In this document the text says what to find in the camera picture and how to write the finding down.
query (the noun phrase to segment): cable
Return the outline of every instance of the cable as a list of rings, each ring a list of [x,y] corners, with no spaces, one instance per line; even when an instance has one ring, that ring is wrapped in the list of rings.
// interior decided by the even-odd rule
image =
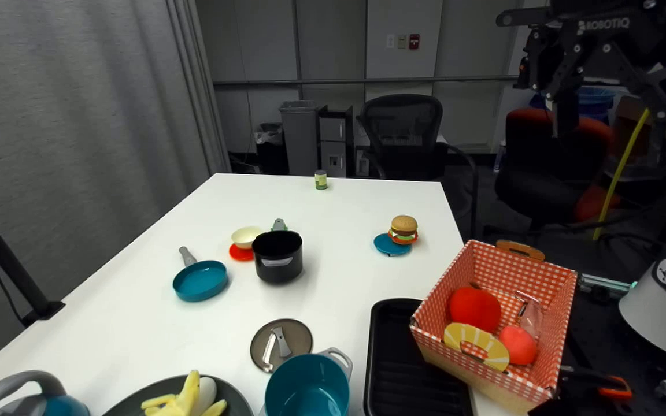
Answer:
[[[2,275],[0,275],[0,288],[4,291],[9,310],[13,312],[16,321],[26,326],[26,315],[16,310],[13,298],[12,298]]]
[[[632,138],[630,138],[630,143],[626,143],[626,148],[625,148],[625,154],[619,156],[619,162],[617,162],[617,165],[615,165],[615,170],[612,170],[611,187],[608,187],[608,192],[607,192],[601,215],[597,216],[599,222],[604,222],[607,215],[608,215],[608,207],[611,207],[615,187],[617,187],[617,183],[619,183],[619,176],[625,173],[625,168],[626,168],[626,164],[630,164],[632,149],[634,149],[637,138],[641,135],[641,129],[642,129],[642,124],[648,121],[648,117],[651,117],[651,107],[645,107],[645,110],[641,112],[641,117],[638,117],[638,121],[637,121],[637,126],[634,126],[634,132],[632,132]],[[593,230],[593,239],[599,239],[601,233],[604,233],[604,228],[597,227],[597,228]]]

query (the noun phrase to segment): toy burger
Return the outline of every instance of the toy burger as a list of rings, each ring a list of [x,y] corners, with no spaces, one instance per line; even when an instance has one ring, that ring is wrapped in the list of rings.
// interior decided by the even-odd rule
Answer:
[[[419,239],[419,222],[409,215],[393,216],[393,223],[389,228],[389,238],[396,244],[414,244]]]

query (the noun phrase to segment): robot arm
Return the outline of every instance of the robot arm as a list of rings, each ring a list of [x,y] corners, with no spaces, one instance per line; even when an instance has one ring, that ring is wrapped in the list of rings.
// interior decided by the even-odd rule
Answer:
[[[666,121],[666,0],[552,0],[510,9],[497,25],[533,27],[516,86],[545,97],[560,135],[575,126],[588,79],[612,79]]]

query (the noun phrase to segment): wall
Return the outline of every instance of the wall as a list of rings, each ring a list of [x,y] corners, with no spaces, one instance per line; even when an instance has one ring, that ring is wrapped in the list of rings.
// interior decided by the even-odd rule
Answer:
[[[278,106],[285,99],[301,97],[359,110],[363,99],[417,90],[442,99],[442,134],[452,143],[489,149],[505,83],[360,81],[505,75],[514,29],[497,27],[496,16],[516,5],[519,0],[196,0],[216,81],[328,81],[264,88],[264,94],[252,92],[255,88],[217,88],[227,144],[252,153],[252,129],[260,120],[279,120]],[[393,51],[389,34],[409,27],[420,34],[420,47]]]

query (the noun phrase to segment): box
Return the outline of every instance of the box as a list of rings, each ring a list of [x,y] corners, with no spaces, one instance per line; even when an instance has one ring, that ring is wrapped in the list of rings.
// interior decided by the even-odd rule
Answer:
[[[449,321],[447,302],[453,288],[477,281],[503,305],[499,328],[519,315],[526,296],[538,300],[538,357],[533,366],[497,372],[475,356],[449,348],[442,336]],[[575,291],[575,270],[544,261],[538,250],[519,242],[489,244],[470,239],[445,276],[419,305],[411,334],[424,357],[449,374],[467,380],[475,391],[511,411],[530,411],[557,391],[564,336]]]

